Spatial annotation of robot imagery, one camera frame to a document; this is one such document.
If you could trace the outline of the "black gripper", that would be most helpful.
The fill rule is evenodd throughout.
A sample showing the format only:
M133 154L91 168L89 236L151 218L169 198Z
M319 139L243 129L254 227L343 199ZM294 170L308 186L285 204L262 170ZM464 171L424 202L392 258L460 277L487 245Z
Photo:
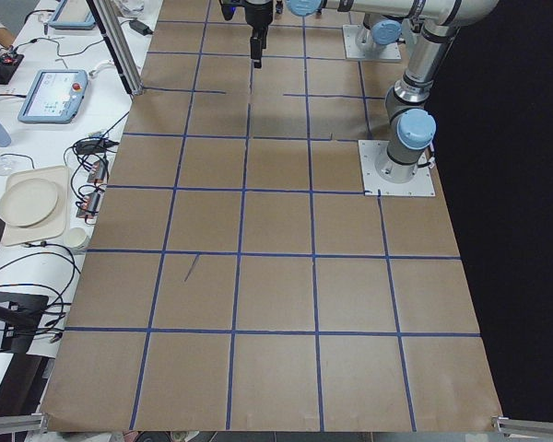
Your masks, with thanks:
M267 28L273 21L273 0L245 0L245 21L253 27L250 38L250 58L254 69L262 68L263 51L266 48Z

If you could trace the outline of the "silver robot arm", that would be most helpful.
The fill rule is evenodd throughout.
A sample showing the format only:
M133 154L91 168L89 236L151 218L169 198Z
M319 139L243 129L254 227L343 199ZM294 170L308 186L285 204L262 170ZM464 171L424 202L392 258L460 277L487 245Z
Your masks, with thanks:
M287 1L289 11L307 17L320 9L361 12L364 27L376 42L382 35L378 25L422 18L424 24L402 78L385 97L391 126L387 147L375 160L377 173L390 182L413 179L422 153L430 146L436 122L424 110L435 75L453 44L458 30L483 19L496 1Z
M364 51L381 49L396 43L402 33L402 21L398 17L366 13L355 43Z

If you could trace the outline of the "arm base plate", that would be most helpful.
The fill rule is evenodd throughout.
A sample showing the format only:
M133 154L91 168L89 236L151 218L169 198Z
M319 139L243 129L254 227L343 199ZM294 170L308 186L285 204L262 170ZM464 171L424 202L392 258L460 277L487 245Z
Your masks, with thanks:
M434 197L431 171L423 168L427 158L422 154L412 165L391 160L386 140L359 140L359 159L363 192L369 196Z
M342 27L346 58L351 61L373 61L379 63L400 63L402 55L398 44L377 44L371 31L362 25Z

